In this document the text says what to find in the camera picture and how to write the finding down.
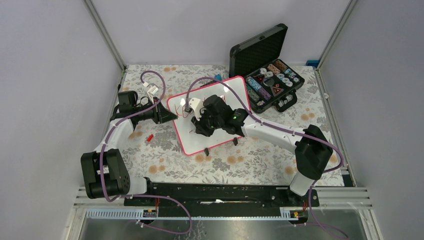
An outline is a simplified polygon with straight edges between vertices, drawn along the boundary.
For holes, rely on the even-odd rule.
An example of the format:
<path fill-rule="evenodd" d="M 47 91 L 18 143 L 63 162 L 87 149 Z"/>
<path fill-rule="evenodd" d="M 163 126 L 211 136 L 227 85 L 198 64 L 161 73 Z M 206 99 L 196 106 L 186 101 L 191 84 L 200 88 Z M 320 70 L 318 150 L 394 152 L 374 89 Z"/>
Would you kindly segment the red marker cap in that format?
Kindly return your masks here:
<path fill-rule="evenodd" d="M 146 141 L 147 142 L 150 142 L 152 139 L 153 139 L 153 137 L 154 137 L 154 135 L 153 134 L 151 134 L 147 139 L 146 139 Z"/>

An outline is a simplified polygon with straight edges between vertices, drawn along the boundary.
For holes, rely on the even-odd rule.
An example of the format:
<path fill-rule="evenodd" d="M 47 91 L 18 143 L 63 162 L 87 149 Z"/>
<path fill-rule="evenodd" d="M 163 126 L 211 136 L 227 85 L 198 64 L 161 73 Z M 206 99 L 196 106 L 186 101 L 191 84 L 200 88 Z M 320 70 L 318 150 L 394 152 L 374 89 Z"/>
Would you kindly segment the pink framed whiteboard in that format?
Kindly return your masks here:
<path fill-rule="evenodd" d="M 177 139 L 181 144 L 182 151 L 185 155 L 191 156 L 203 152 L 206 148 L 210 149 L 221 144 L 231 142 L 237 135 L 230 135 L 222 129 L 215 130 L 214 133 L 207 137 L 195 133 L 195 125 L 192 123 L 193 112 L 185 112 L 186 92 L 177 94 L 167 100 L 167 108 L 170 112 L 177 115 L 177 119 L 173 121 Z M 233 110 L 242 108 L 243 106 L 237 100 L 237 96 L 232 93 L 226 86 L 220 83 L 213 83 L 204 87 L 192 89 L 190 98 L 198 98 L 204 101 L 206 98 L 217 95 Z"/>

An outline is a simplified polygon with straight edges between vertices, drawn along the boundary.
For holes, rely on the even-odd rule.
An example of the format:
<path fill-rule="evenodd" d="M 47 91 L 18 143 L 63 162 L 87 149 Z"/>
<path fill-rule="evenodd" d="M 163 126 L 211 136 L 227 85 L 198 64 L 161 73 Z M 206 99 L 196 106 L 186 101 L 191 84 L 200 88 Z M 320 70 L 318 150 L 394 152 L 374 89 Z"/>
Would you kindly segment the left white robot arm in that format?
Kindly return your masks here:
<path fill-rule="evenodd" d="M 148 187 L 149 179 L 131 177 L 120 150 L 140 121 L 152 120 L 155 124 L 163 124 L 178 117 L 165 109 L 157 97 L 148 99 L 145 104 L 137 101 L 136 91 L 120 92 L 107 134 L 92 152 L 81 156 L 85 191 L 90 199 L 136 195 L 144 206 L 155 200 L 154 190 Z"/>

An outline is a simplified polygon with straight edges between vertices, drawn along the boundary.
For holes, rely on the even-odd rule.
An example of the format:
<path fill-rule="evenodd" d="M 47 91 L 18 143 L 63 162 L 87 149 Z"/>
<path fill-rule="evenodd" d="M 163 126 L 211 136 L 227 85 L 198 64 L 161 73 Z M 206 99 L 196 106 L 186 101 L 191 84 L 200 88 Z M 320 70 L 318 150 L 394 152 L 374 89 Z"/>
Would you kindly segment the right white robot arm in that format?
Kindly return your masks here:
<path fill-rule="evenodd" d="M 229 135 L 258 138 L 294 154 L 297 173 L 286 193 L 287 201 L 293 206 L 307 199 L 307 192 L 321 178 L 333 155 L 333 148 L 315 125 L 296 129 L 265 122 L 244 108 L 232 109 L 217 95 L 205 100 L 193 97 L 188 107 L 194 112 L 191 121 L 196 134 L 211 137 L 215 131 L 222 130 Z"/>

